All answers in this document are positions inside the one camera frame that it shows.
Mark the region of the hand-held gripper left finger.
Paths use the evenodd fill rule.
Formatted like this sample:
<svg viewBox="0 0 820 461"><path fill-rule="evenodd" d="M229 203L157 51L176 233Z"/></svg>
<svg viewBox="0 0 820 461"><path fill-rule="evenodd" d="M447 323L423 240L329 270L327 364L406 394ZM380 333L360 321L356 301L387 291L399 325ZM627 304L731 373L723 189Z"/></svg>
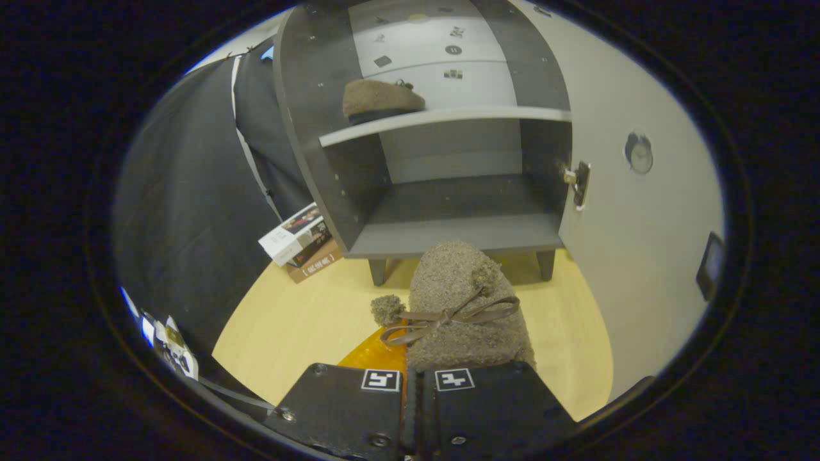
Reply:
<svg viewBox="0 0 820 461"><path fill-rule="evenodd" d="M399 460L404 406L404 348L378 329L341 362L309 365L264 420L302 446L348 460Z"/></svg>

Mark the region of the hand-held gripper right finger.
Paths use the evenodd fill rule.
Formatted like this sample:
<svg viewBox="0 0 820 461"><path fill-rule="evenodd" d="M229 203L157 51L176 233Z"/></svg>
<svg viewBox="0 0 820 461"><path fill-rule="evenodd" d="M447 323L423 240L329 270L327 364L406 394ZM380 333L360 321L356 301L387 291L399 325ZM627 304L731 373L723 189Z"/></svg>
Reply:
<svg viewBox="0 0 820 461"><path fill-rule="evenodd" d="M421 460L541 460L577 431L525 362L425 371L419 386Z"/></svg>

